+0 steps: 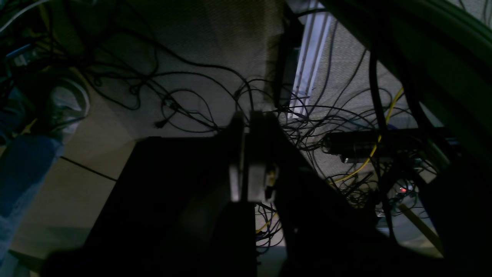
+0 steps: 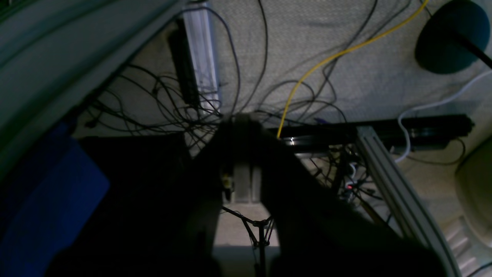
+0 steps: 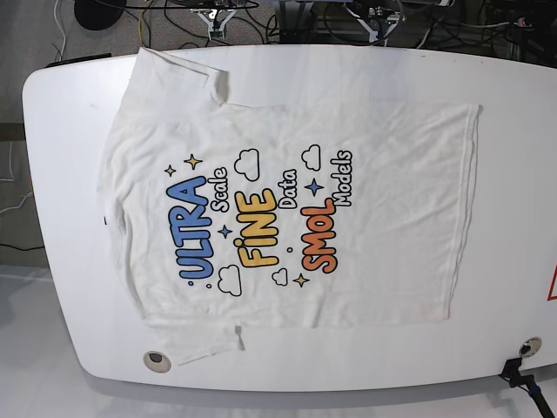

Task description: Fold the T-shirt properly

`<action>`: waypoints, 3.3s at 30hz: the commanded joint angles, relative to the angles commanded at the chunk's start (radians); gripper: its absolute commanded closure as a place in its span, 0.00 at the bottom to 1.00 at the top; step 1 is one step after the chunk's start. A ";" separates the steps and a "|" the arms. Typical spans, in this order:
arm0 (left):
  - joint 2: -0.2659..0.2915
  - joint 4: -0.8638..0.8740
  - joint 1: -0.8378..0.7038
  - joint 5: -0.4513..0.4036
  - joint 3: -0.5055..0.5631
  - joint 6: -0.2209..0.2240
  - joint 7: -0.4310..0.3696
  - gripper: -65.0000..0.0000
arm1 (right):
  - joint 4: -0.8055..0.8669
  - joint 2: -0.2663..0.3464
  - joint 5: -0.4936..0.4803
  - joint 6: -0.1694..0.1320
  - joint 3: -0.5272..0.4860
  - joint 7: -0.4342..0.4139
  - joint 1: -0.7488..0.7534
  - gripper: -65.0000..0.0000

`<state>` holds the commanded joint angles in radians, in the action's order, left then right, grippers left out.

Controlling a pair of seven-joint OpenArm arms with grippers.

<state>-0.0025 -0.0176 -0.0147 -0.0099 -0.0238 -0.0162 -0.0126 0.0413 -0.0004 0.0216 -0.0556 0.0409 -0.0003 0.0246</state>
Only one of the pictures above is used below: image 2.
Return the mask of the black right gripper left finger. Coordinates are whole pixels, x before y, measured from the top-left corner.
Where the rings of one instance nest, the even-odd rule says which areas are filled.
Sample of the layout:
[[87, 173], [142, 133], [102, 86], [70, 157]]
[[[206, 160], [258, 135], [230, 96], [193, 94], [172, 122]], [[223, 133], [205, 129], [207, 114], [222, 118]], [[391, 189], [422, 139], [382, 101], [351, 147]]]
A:
[[183, 134], [84, 137], [110, 188], [48, 277], [221, 277], [212, 255], [232, 121], [192, 158]]

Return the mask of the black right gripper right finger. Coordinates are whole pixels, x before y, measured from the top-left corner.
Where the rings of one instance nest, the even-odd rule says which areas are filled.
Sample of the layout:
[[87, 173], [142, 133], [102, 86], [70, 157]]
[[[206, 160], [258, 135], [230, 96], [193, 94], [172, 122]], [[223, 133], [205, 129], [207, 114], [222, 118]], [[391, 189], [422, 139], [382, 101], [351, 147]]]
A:
[[364, 219], [260, 123], [251, 128], [260, 201], [274, 218], [281, 244], [272, 275], [446, 276], [432, 249]]

